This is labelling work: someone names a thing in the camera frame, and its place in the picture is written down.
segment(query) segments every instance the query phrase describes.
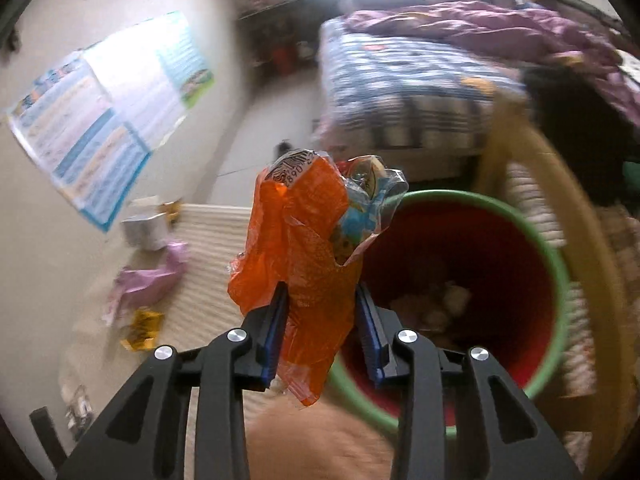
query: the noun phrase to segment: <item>orange plastic wrapper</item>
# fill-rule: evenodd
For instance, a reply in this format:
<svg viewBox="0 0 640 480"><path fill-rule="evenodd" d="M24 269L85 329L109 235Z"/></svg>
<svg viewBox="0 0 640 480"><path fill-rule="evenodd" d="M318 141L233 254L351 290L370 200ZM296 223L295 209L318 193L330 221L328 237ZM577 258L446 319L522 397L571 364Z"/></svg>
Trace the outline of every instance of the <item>orange plastic wrapper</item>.
<svg viewBox="0 0 640 480"><path fill-rule="evenodd" d="M352 182L349 195L346 182L317 153L298 150L279 159L256 180L245 250L231 263L228 293L243 315L268 304L278 282L287 283L289 318L278 374L305 406L319 399L353 327L362 253L376 236L372 230L363 243L344 238L356 250L338 258L343 265L336 262L338 222L347 209L360 211L353 193L365 193Z"/></svg>

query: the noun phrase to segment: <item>purple plastic wrapper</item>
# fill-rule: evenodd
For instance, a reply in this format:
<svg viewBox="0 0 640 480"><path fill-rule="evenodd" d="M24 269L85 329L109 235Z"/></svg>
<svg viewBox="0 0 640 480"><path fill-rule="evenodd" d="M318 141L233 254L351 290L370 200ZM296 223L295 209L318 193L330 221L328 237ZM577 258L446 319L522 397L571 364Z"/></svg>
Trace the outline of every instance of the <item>purple plastic wrapper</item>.
<svg viewBox="0 0 640 480"><path fill-rule="evenodd" d="M188 259L187 243L172 240L167 244L164 264L157 269L124 267L114 280L108 309L102 316L107 326L136 308L162 300L182 278Z"/></svg>

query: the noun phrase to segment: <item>triangular cutout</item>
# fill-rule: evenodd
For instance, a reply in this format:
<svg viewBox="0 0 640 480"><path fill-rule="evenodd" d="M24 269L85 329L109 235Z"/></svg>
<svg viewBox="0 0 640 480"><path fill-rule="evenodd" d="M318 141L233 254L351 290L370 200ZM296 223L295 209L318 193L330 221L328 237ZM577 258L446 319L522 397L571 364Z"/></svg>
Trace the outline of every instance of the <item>triangular cutout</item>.
<svg viewBox="0 0 640 480"><path fill-rule="evenodd" d="M489 378L489 387L498 415L500 436L505 444L536 436L536 428L527 413L513 398L498 377Z"/></svg>
<svg viewBox="0 0 640 480"><path fill-rule="evenodd" d="M154 378L147 377L131 394L122 409L113 418L107 428L107 436L135 444L140 440L142 424L145 421L146 406L149 403Z"/></svg>

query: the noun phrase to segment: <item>green bucket rim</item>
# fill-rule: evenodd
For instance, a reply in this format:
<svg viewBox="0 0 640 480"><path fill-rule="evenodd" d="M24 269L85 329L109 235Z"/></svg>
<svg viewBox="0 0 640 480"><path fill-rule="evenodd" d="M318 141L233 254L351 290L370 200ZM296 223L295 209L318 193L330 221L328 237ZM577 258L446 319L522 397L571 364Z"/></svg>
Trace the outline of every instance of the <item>green bucket rim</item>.
<svg viewBox="0 0 640 480"><path fill-rule="evenodd" d="M533 227L517 209L489 196L450 189L414 191L407 193L402 198L398 209L402 209L413 203L430 202L442 198L475 205L511 221L520 229L527 239L532 242L534 247L536 247L549 274L554 277L554 281L556 282L556 320L551 340L538 369L529 380L529 383L524 387L524 393L527 397L533 399L542 391L556 371L556 368L558 368L566 341L568 326L566 298L569 290L569 277L562 258L558 251L543 240L535 227ZM369 397L358 389L344 365L340 353L338 353L334 359L334 364L329 370L328 379L334 389L343 396L347 407L360 415L363 420L385 433L394 434L398 432L398 420L393 415L375 405ZM455 437L455 426L448 426L446 434L449 438Z"/></svg>

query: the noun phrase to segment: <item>wooden chair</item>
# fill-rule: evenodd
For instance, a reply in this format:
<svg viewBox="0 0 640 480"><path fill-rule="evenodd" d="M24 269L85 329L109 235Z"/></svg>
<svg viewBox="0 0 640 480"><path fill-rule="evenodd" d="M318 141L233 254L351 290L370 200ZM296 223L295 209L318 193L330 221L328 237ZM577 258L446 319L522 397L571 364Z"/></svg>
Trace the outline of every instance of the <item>wooden chair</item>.
<svg viewBox="0 0 640 480"><path fill-rule="evenodd" d="M542 189L564 231L562 256L569 274L582 284L588 302L595 345L596 393L554 396L540 403L539 408L559 433L591 431L584 477L597 478L632 424L635 357L626 328L622 279L596 212L573 173L529 122L524 102L499 95L474 191L496 196L510 161L526 166Z"/></svg>

